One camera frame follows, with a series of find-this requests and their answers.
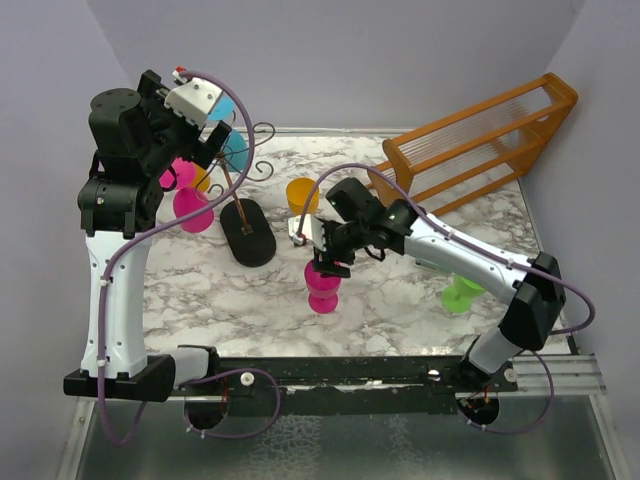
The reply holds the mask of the blue wine glass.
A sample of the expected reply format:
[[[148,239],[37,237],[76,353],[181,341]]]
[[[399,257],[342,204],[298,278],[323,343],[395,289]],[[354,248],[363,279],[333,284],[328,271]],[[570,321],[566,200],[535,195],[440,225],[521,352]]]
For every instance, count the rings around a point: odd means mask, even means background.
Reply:
[[[208,116],[208,122],[212,125],[224,122],[232,130],[224,145],[223,152],[228,161],[228,169],[240,173],[246,167],[248,150],[244,137],[234,128],[236,123],[236,110],[234,102],[223,96]]]

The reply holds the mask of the pink wine glass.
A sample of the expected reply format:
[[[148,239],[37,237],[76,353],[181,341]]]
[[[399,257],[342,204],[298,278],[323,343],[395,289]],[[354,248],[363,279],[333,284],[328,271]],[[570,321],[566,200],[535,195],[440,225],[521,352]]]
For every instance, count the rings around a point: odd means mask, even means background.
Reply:
[[[333,312],[339,302],[338,290],[341,279],[335,276],[323,277],[313,268],[313,262],[309,261],[304,269],[304,279],[308,289],[308,304],[318,314]]]
[[[172,208],[177,218],[191,214],[203,208],[209,202],[206,192],[190,187],[194,177],[195,165],[182,158],[176,158],[160,176],[161,188],[167,192],[175,191]],[[182,222],[181,228],[189,233],[201,233],[213,224],[214,218],[214,211],[209,209]]]

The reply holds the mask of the yellow wine glass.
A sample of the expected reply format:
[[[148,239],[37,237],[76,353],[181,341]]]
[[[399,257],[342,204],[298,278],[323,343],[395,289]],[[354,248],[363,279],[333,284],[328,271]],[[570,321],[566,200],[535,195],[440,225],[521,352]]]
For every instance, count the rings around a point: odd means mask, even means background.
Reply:
[[[306,177],[292,180],[286,187],[286,198],[290,211],[294,215],[300,215],[306,203],[307,197],[315,181]]]
[[[198,165],[194,166],[194,177],[190,183],[190,187],[195,188],[201,192],[206,192],[210,186],[210,174],[207,170],[201,168]]]

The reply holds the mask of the metal wine glass rack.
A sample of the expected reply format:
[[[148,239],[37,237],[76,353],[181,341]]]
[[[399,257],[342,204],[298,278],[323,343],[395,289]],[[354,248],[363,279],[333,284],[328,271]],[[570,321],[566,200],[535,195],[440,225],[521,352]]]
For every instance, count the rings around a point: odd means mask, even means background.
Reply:
[[[216,160],[231,187],[240,173],[228,169],[223,149]],[[253,199],[241,198],[237,193],[220,210],[219,223],[235,260],[245,267],[256,268],[269,263],[276,253],[276,239],[262,207]]]

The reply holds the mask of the green wine glass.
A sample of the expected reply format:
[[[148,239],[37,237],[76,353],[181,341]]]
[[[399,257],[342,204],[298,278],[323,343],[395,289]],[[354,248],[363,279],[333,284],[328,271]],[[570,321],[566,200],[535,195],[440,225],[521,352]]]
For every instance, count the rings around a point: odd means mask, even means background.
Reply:
[[[480,285],[455,275],[452,283],[442,291],[441,303],[450,313],[461,314],[467,312],[473,300],[485,292],[486,290]]]

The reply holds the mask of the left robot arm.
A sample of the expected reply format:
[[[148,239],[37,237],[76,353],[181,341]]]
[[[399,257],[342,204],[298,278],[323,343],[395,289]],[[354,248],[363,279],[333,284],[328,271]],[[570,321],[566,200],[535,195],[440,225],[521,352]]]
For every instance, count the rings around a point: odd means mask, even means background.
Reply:
[[[208,167],[231,131],[221,124],[201,137],[226,89],[183,70],[173,76],[169,88],[148,70],[137,88],[104,91],[90,104],[96,151],[77,197],[91,267],[89,326],[80,367],[63,381],[69,396],[163,402],[184,382],[202,395],[220,385],[212,349],[150,355],[144,342],[144,277],[164,197],[160,178],[177,158]]]

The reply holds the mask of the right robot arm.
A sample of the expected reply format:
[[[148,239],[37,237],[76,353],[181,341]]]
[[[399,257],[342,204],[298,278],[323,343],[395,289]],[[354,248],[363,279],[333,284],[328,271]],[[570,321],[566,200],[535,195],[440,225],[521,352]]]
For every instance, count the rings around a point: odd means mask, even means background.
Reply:
[[[467,389],[483,390],[515,355],[545,345],[566,302],[555,257],[502,251],[404,199],[383,205],[353,177],[337,183],[327,199],[341,219],[308,215],[302,229],[314,246],[313,268],[322,276],[349,277],[358,250],[379,250],[379,261],[391,250],[457,274],[506,305],[501,321],[474,340],[460,361],[458,374]]]

